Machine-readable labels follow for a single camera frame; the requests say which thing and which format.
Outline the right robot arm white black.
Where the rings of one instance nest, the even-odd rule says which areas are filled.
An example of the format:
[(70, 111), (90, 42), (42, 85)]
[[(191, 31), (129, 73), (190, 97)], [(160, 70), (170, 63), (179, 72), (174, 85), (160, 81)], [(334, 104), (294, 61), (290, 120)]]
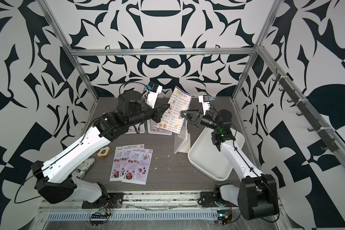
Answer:
[(197, 127), (213, 130), (212, 144), (226, 157), (241, 180), (240, 187), (230, 184), (220, 186), (220, 198), (236, 205), (246, 220), (265, 220), (269, 216), (278, 220), (277, 182), (272, 175), (259, 170), (239, 147), (231, 130), (231, 112), (222, 109), (213, 117), (198, 110), (186, 110), (181, 111), (181, 116)]

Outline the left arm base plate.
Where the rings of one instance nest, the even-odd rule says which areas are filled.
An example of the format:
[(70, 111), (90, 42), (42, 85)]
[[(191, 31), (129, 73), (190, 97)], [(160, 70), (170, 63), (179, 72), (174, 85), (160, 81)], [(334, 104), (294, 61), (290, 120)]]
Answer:
[(94, 203), (83, 201), (82, 209), (118, 209), (123, 204), (124, 193), (108, 193), (108, 195), (102, 195)]

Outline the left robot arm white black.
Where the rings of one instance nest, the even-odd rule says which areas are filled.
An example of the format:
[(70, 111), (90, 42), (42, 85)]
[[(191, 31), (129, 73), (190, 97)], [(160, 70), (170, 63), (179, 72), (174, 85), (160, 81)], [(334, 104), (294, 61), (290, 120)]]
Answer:
[(159, 123), (169, 107), (168, 103), (158, 102), (154, 92), (146, 99), (137, 91), (121, 94), (115, 111), (97, 118), (77, 141), (52, 159), (32, 164), (38, 193), (50, 204), (82, 200), (92, 208), (104, 206), (110, 200), (106, 188), (72, 176), (72, 172), (97, 150), (126, 134), (131, 126), (151, 119)]

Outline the pink special menu sheet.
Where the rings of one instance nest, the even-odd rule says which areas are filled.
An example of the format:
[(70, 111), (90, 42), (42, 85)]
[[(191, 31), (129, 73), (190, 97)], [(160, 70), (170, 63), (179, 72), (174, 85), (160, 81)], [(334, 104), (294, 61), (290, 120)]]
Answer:
[(121, 158), (121, 165), (120, 165), (120, 178), (123, 179), (126, 171), (127, 162), (130, 156), (130, 152), (132, 148), (140, 148), (143, 149), (145, 147), (144, 144), (138, 145), (127, 145), (123, 146), (122, 158)]

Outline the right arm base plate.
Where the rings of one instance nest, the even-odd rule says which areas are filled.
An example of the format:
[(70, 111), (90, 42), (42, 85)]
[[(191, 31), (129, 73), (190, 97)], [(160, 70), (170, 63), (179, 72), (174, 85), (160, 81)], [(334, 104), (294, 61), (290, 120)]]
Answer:
[(223, 195), (217, 191), (200, 192), (197, 203), (204, 208), (229, 208), (238, 207), (238, 192), (224, 192)]

